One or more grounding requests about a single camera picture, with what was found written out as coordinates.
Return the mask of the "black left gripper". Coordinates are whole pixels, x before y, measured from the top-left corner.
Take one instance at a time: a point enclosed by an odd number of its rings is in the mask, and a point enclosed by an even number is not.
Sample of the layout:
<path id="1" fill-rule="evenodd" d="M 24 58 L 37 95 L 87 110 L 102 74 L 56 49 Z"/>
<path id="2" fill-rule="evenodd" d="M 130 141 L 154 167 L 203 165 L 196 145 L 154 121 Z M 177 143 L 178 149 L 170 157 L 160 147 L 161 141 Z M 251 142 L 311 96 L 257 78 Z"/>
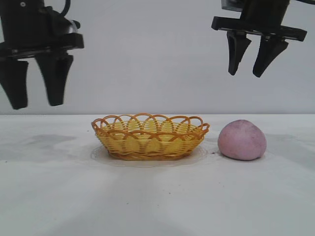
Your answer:
<path id="1" fill-rule="evenodd" d="M 36 55 L 50 106 L 63 104 L 66 80 L 73 63 L 73 55 L 63 52 L 84 47 L 83 36 L 78 33 L 80 23 L 65 17 L 70 5 L 69 0 L 65 1 L 63 10 L 57 12 L 51 6 L 45 6 L 42 0 L 0 2 L 3 34 L 0 84 L 14 110 L 28 106 L 26 77 L 29 63 L 16 59 Z"/>

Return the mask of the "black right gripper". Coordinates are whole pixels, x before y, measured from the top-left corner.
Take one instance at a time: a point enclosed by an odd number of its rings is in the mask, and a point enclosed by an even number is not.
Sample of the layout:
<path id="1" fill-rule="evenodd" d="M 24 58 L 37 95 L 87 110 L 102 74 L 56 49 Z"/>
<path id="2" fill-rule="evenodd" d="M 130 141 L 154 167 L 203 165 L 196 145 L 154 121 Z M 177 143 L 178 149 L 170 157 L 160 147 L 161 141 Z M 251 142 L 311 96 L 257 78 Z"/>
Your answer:
<path id="1" fill-rule="evenodd" d="M 285 39 L 304 41 L 307 31 L 282 25 L 288 0 L 245 0 L 239 19 L 215 16 L 211 28 L 227 31 L 228 72 L 235 75 L 243 55 L 251 44 L 246 34 L 260 35 L 253 74 L 261 77 L 271 62 L 288 47 Z"/>

